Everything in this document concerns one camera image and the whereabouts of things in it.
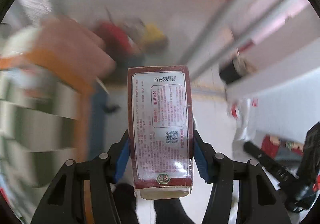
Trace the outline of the red and white carton box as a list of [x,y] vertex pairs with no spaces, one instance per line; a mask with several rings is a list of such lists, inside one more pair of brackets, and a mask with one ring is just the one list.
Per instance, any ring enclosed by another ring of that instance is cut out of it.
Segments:
[[127,71],[130,156],[146,200],[185,197],[193,185],[193,109],[185,66]]

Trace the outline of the blue cabinet panel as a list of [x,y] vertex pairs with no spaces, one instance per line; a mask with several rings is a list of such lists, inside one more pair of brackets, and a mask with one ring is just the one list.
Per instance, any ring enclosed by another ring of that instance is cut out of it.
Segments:
[[105,121],[108,94],[99,84],[95,84],[95,93],[91,97],[91,117],[89,121],[88,155],[90,161],[103,152],[105,142]]

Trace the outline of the large clear water bottle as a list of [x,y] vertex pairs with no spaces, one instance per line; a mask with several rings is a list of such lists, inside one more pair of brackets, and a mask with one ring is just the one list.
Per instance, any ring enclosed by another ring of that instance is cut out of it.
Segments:
[[253,140],[257,132],[258,98],[238,99],[229,104],[228,113],[236,120],[234,140]]

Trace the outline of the black bucket with mop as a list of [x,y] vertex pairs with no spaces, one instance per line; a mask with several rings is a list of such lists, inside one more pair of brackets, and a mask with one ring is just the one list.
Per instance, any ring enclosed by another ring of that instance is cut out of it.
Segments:
[[230,85],[256,71],[257,69],[246,59],[236,56],[219,68],[219,76],[223,83]]

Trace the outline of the sliding glass door frame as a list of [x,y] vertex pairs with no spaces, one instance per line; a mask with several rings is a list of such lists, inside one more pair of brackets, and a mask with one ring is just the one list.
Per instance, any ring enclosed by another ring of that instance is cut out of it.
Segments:
[[297,0],[226,0],[213,13],[180,59],[198,80],[256,34],[262,32]]

